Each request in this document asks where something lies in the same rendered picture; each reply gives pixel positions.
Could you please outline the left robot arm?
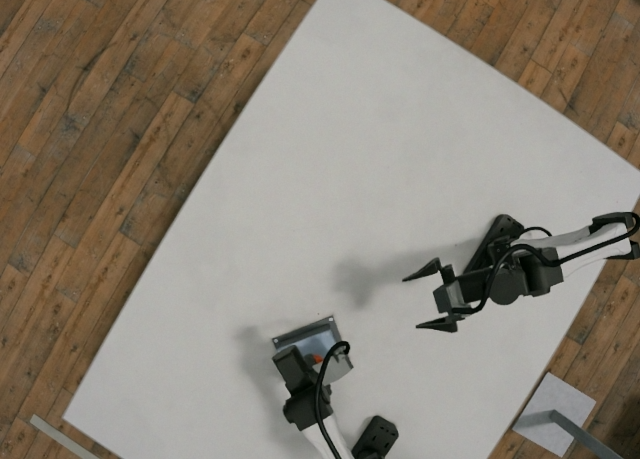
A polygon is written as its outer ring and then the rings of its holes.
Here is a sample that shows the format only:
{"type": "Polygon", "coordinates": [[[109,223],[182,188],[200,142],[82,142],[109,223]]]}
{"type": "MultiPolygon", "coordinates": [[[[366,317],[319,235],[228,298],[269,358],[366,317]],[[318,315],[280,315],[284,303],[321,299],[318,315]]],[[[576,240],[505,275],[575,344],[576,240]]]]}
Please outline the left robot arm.
{"type": "Polygon", "coordinates": [[[286,420],[290,424],[296,424],[299,432],[304,433],[322,459],[385,458],[399,437],[398,431],[382,422],[377,422],[353,457],[343,439],[337,418],[330,405],[330,395],[323,384],[319,400],[323,426],[320,427],[318,424],[314,411],[314,391],[317,378],[309,376],[308,373],[311,369],[298,347],[291,345],[283,349],[272,357],[272,361],[287,382],[285,387],[291,395],[285,400],[286,404],[283,406],[286,420]]]}

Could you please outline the light blue flat plate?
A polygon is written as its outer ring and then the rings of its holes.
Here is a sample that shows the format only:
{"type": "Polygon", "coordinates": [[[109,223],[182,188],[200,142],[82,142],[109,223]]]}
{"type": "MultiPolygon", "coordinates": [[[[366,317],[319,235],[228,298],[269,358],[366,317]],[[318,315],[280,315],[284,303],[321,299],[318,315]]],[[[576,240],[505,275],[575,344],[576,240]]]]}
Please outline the light blue flat plate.
{"type": "Polygon", "coordinates": [[[331,347],[333,347],[335,344],[336,343],[335,343],[334,337],[332,335],[331,330],[329,329],[315,336],[308,337],[300,341],[291,343],[289,345],[280,347],[276,351],[278,353],[279,350],[282,351],[283,349],[291,345],[296,345],[299,351],[301,352],[302,356],[305,356],[306,354],[313,354],[313,355],[316,354],[316,355],[320,355],[324,359],[326,354],[331,349],[331,347]],[[326,335],[327,332],[329,333],[329,336],[326,335]]]}

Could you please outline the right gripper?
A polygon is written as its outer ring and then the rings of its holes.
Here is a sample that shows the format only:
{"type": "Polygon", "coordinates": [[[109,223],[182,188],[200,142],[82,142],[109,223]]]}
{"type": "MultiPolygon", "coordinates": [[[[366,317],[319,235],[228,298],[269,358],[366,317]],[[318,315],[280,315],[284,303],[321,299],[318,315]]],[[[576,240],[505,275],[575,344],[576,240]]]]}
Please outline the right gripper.
{"type": "Polygon", "coordinates": [[[405,278],[402,282],[409,282],[420,278],[428,277],[431,275],[441,273],[443,284],[451,284],[447,287],[448,296],[451,302],[451,306],[454,315],[462,315],[462,317],[449,320],[449,316],[442,317],[436,320],[432,320],[416,326],[416,329],[431,329],[442,331],[446,333],[457,333],[458,323],[457,321],[466,320],[471,317],[469,313],[469,307],[472,307],[470,303],[481,301],[484,290],[482,289],[483,283],[486,283],[483,269],[460,275],[455,277],[452,264],[442,267],[440,259],[435,258],[427,265],[425,265],[417,273],[405,278]],[[433,262],[434,260],[434,262],[433,262]],[[432,263],[433,262],[433,263],[432,263]],[[430,264],[430,265],[429,265],[430,264]],[[428,266],[429,265],[429,266],[428,266]],[[427,267],[428,266],[428,267],[427,267]],[[448,280],[447,280],[448,278],[448,280]],[[449,283],[448,283],[449,281],[449,283]],[[460,284],[460,287],[459,287],[460,284]],[[460,289],[461,288],[461,289],[460,289]],[[469,305],[468,305],[469,304],[469,305]],[[437,324],[441,323],[441,324],[437,324]]]}

